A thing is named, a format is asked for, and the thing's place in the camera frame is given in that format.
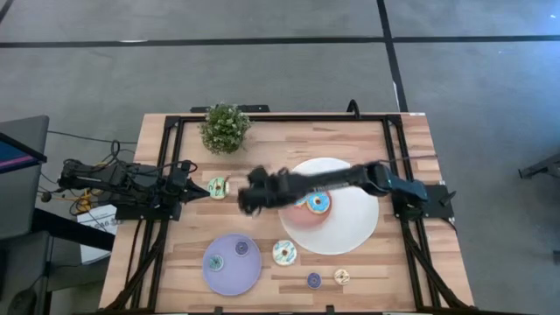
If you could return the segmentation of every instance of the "computer screen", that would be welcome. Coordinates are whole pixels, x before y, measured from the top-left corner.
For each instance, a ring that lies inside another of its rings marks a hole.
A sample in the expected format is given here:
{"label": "computer screen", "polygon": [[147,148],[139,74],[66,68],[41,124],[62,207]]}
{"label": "computer screen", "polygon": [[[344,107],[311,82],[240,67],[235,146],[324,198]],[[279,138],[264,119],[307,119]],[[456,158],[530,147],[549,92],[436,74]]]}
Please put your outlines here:
{"label": "computer screen", "polygon": [[44,155],[0,132],[0,174],[44,162]]}

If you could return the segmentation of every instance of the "black metal frame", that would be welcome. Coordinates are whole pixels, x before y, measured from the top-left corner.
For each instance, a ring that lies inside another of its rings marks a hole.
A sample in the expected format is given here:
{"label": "black metal frame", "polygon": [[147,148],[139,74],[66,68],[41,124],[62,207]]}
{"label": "black metal frame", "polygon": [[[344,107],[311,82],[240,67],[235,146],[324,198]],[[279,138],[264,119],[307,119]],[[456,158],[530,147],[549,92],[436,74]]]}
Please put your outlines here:
{"label": "black metal frame", "polygon": [[[393,139],[391,135],[391,126],[395,127],[396,134],[398,137],[399,149],[402,153],[401,158],[403,158],[402,163],[404,165],[404,170],[406,174],[406,178],[409,180],[413,179],[412,175],[412,167],[410,161],[407,159],[409,156],[408,148],[406,146],[406,139],[403,130],[403,122],[400,115],[370,115],[370,114],[361,114],[360,110],[354,100],[350,101],[348,108],[346,110],[349,114],[340,114],[340,115],[251,115],[249,114],[251,121],[253,122],[378,122],[382,124],[383,133],[385,137],[385,142],[387,146],[387,153],[388,159],[392,161],[390,163],[391,171],[398,175],[397,169],[397,156],[395,153],[395,148],[393,147]],[[199,123],[204,122],[204,116],[167,116],[164,123],[164,133],[162,136],[161,147],[159,151],[159,157],[157,159],[157,166],[161,166],[165,163],[166,159],[166,151],[169,145],[169,138],[171,134],[171,130],[173,128],[176,129],[175,134],[175,142],[173,145],[171,162],[179,161],[179,152],[181,149],[182,137],[185,132],[185,123]],[[399,199],[393,198],[394,208],[395,208],[395,216],[401,217],[401,224],[402,224],[402,232],[403,235],[405,233],[405,229],[408,228],[408,219],[404,216],[400,216],[399,213],[403,212],[403,207],[406,207]],[[141,266],[142,262],[146,259],[147,253],[149,251],[150,243],[151,243],[151,235],[154,228],[154,221],[148,220],[146,223],[146,229],[144,230],[142,247],[141,247],[141,254],[139,259],[138,267]],[[163,233],[166,235],[168,228],[168,221],[162,221],[160,227],[160,233],[163,229]],[[427,236],[424,229],[424,223],[422,222],[422,218],[416,221],[416,230],[417,230],[417,237],[420,241],[420,246],[424,257],[431,261],[430,258],[430,250],[428,248],[428,241]],[[415,257],[413,256],[412,251],[405,246],[407,262],[409,266],[409,273],[410,273],[410,282],[412,284],[413,295],[415,299],[415,306],[418,310],[424,307],[424,302],[422,299],[422,291],[420,288],[420,282],[417,273],[417,266]],[[163,262],[163,251],[160,251],[157,254],[157,257],[154,262],[153,274],[151,279],[151,286],[150,286],[150,295],[148,298],[148,306],[149,310],[155,311],[156,302],[158,298],[158,284],[159,278],[161,275],[161,268]],[[430,296],[431,296],[431,305],[435,307],[440,307],[441,304],[439,302],[439,295],[436,291],[436,288],[432,281],[428,278],[429,289],[430,289]],[[142,285],[140,284],[133,295],[131,308],[138,308],[139,307],[139,299],[140,299],[140,291],[142,289]]]}

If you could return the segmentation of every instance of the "wooden tabletop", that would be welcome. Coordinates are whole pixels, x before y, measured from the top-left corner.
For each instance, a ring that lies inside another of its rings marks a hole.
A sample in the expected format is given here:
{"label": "wooden tabletop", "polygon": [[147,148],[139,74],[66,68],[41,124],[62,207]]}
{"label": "wooden tabletop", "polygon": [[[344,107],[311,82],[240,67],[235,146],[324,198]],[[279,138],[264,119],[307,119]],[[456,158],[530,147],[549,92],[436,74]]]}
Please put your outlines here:
{"label": "wooden tabletop", "polygon": [[[136,162],[156,164],[164,120],[163,114],[144,117]],[[402,122],[411,157],[435,154],[425,115],[402,114]],[[396,131],[392,132],[399,156]],[[173,139],[171,135],[167,157],[171,155]],[[257,165],[276,172],[310,158],[339,158],[350,164],[387,159],[380,122],[255,122],[244,146],[246,150],[235,154],[215,156],[202,145],[198,124],[186,124],[179,159],[191,159],[198,164],[192,179],[205,187],[214,177],[230,176],[232,194],[224,200],[207,198],[188,203],[183,206],[180,221],[171,222],[157,312],[212,312],[215,306],[223,306],[225,312],[323,312],[326,305],[347,312],[415,309],[401,228],[393,216],[390,198],[379,199],[377,227],[357,249],[344,255],[318,255],[297,245],[297,260],[290,267],[278,266],[272,260],[273,244],[290,239],[277,211],[265,210],[257,219],[251,219],[240,214],[236,204],[237,188],[246,185],[245,176]],[[442,179],[435,157],[411,163],[416,179],[427,184]],[[428,219],[424,223],[435,269],[456,295],[471,305],[473,299],[455,232],[442,220]],[[100,307],[109,304],[124,286],[136,225],[135,221],[126,221],[118,228]],[[251,236],[262,252],[260,279],[239,297],[212,293],[202,278],[201,261],[206,247],[228,233]],[[141,230],[135,257],[139,255],[142,235]],[[338,286],[334,282],[333,272],[338,268],[350,273],[348,285]],[[425,275],[419,265],[418,270],[423,300],[429,305]],[[323,277],[318,290],[307,287],[305,279],[311,272]],[[144,279],[141,305],[146,305],[150,281],[151,270]]]}

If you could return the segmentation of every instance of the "purple plate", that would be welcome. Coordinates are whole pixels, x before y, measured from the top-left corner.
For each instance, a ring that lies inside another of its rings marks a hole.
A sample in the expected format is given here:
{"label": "purple plate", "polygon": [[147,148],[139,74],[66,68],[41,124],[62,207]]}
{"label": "purple plate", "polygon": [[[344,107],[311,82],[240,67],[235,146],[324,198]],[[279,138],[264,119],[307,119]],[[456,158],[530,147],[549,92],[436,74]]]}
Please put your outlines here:
{"label": "purple plate", "polygon": [[[238,241],[248,244],[248,253],[239,256],[235,253]],[[224,266],[219,271],[210,269],[210,258],[219,255]],[[224,296],[245,293],[261,275],[261,251],[255,242],[243,234],[226,234],[215,239],[202,257],[202,276],[212,291]]]}

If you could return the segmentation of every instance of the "small succulent plant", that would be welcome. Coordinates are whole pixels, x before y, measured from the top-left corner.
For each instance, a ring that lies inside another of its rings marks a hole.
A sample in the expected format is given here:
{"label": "small succulent plant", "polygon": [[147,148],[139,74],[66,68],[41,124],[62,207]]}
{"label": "small succulent plant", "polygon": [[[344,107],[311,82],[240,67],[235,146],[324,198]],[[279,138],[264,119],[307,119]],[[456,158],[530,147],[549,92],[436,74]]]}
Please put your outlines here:
{"label": "small succulent plant", "polygon": [[217,104],[200,125],[202,143],[213,154],[233,153],[242,146],[250,126],[249,118],[236,105]]}

